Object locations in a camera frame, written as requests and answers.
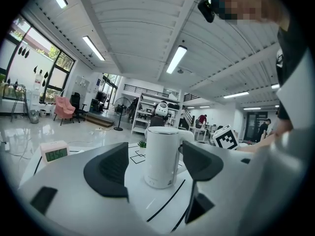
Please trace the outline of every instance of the tiled floor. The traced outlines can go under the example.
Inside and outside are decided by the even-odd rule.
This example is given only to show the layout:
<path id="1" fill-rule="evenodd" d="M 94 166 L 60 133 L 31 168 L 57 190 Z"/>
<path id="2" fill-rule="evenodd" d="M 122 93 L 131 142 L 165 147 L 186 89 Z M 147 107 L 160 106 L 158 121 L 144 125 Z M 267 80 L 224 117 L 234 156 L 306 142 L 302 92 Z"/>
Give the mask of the tiled floor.
<path id="1" fill-rule="evenodd" d="M 118 117 L 108 117 L 112 117 L 118 125 Z M 64 140 L 74 147 L 100 147 L 121 142 L 137 143 L 144 139 L 141 134 L 131 135 L 131 124 L 127 122 L 127 116 L 120 125 L 123 131 L 113 130 L 113 127 L 101 132 L 95 131 L 100 126 L 87 121 L 78 123 L 74 120 L 72 123 L 64 120 L 60 126 L 60 120 L 53 121 L 52 117 L 39 120 L 38 124 L 31 124 L 28 118 L 18 117 L 10 122 L 9 117 L 0 117 L 0 139 L 5 139 L 10 144 L 10 152 L 1 153 L 1 166 L 15 188 L 40 143 Z"/>

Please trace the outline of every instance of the kettle handle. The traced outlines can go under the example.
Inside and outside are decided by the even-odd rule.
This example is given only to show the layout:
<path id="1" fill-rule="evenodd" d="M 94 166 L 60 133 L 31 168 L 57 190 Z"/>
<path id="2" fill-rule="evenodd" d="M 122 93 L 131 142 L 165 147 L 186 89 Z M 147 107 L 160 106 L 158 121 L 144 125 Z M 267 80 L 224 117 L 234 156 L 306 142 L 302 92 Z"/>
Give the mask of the kettle handle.
<path id="1" fill-rule="evenodd" d="M 179 130 L 178 134 L 179 134 L 180 145 L 183 143 L 183 141 L 193 142 L 195 140 L 195 137 L 191 131 Z M 177 151 L 177 154 L 176 154 L 176 160 L 175 160 L 175 165 L 174 165 L 174 172 L 175 172 L 174 176 L 187 170 L 186 166 L 182 166 L 181 168 L 178 169 L 178 162 L 179 162 L 179 151 Z"/>

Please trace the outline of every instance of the white electric kettle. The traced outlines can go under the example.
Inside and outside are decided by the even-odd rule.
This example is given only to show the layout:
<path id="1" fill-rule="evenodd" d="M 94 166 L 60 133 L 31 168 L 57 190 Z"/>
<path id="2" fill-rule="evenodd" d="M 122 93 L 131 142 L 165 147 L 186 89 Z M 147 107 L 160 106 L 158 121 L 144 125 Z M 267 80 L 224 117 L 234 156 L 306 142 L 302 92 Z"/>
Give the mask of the white electric kettle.
<path id="1" fill-rule="evenodd" d="M 147 134 L 144 179 L 154 188 L 164 189 L 176 182 L 176 175 L 187 170 L 178 170 L 179 146 L 183 141 L 194 141 L 190 131 L 172 127 L 149 127 Z"/>

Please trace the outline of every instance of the small potted plant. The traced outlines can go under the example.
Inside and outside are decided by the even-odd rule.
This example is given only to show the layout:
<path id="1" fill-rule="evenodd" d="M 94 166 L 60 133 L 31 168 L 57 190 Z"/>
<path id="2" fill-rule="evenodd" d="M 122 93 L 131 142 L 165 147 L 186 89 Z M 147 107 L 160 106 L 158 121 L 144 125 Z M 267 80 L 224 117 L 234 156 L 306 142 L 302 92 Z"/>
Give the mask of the small potted plant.
<path id="1" fill-rule="evenodd" d="M 140 154 L 145 154 L 145 150 L 146 150 L 146 147 L 147 147 L 147 143 L 144 142 L 144 141 L 140 141 L 140 142 L 138 143 L 138 145 L 139 145 L 139 147 L 140 147 L 140 150 L 139 150 Z"/>

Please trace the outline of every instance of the white shelving unit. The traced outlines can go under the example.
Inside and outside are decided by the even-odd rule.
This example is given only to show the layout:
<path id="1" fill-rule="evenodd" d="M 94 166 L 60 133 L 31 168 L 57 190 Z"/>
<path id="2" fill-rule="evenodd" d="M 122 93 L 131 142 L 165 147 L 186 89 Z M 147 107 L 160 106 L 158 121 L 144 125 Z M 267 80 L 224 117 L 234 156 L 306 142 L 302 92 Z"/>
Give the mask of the white shelving unit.
<path id="1" fill-rule="evenodd" d="M 160 103 L 161 101 L 166 101 L 167 103 L 172 103 L 172 104 L 179 104 L 180 103 L 177 100 L 172 100 L 172 99 L 169 99 L 166 97 L 162 97 L 162 96 L 158 96 L 158 95 L 154 95 L 154 94 L 150 94 L 150 93 L 142 93 L 140 95 L 137 109 L 136 109 L 136 113 L 134 115 L 131 133 L 137 132 L 137 133 L 144 134 L 146 128 L 149 126 L 149 122 L 148 122 L 148 119 L 139 118 L 138 114 L 147 115 L 147 117 L 149 118 L 152 114 L 149 112 L 146 112 L 145 110 L 146 109 L 152 109 L 152 107 L 154 105 Z M 176 115 L 177 115 L 178 111 L 179 110 L 177 110 L 177 109 L 172 109 L 172 108 L 168 109 L 168 112 L 172 114 L 172 117 L 168 118 L 168 123 L 165 126 L 175 127 L 174 123 L 176 121 Z"/>

